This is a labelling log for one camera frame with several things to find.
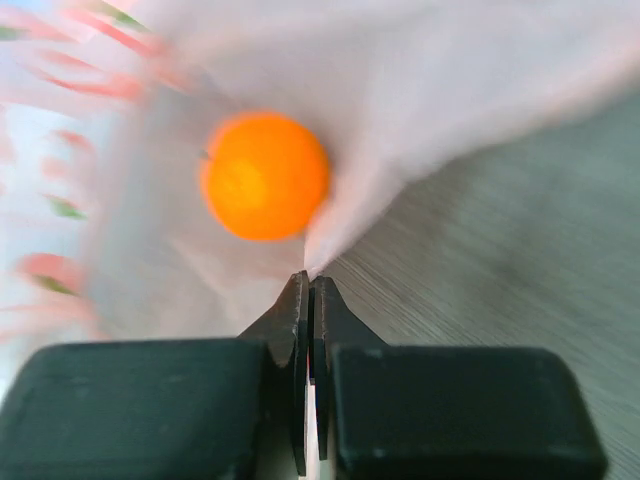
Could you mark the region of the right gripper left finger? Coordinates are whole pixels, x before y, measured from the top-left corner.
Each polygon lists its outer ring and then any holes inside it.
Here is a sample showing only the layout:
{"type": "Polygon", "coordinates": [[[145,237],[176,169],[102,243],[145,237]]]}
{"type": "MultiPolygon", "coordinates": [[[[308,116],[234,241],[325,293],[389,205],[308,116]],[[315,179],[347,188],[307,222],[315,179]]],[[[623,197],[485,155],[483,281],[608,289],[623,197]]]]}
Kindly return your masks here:
{"type": "Polygon", "coordinates": [[[308,276],[233,338],[52,345],[1,406],[5,479],[305,475],[308,276]]]}

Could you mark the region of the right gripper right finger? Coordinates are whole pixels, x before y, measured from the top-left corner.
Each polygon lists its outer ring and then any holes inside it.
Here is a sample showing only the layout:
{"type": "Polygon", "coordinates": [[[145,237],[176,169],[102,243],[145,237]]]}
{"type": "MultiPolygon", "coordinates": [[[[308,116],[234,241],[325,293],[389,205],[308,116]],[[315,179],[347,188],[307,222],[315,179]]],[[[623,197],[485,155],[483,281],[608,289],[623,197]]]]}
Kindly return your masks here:
{"type": "Polygon", "coordinates": [[[577,379],[535,347],[392,346],[311,286],[317,446],[331,479],[602,479],[577,379]]]}

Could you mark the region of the pink plastic bag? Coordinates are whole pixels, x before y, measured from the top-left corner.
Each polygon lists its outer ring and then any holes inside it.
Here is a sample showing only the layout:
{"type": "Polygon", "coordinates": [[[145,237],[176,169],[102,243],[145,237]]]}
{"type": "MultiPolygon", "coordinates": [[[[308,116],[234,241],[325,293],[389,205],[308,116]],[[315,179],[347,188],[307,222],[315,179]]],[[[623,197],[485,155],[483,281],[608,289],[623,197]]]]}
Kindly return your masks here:
{"type": "Polygon", "coordinates": [[[5,1],[1,338],[236,333],[411,180],[638,73],[635,1],[5,1]]]}

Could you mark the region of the orange fruit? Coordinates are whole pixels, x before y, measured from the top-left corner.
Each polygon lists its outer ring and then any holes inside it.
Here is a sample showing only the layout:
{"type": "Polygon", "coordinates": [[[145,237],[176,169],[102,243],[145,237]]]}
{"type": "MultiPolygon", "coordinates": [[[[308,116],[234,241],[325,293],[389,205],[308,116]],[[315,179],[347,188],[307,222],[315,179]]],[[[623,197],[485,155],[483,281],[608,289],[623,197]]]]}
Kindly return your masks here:
{"type": "Polygon", "coordinates": [[[235,115],[210,135],[202,196],[230,233],[250,241],[298,235],[328,197],[331,167],[315,135],[275,112],[235,115]]]}

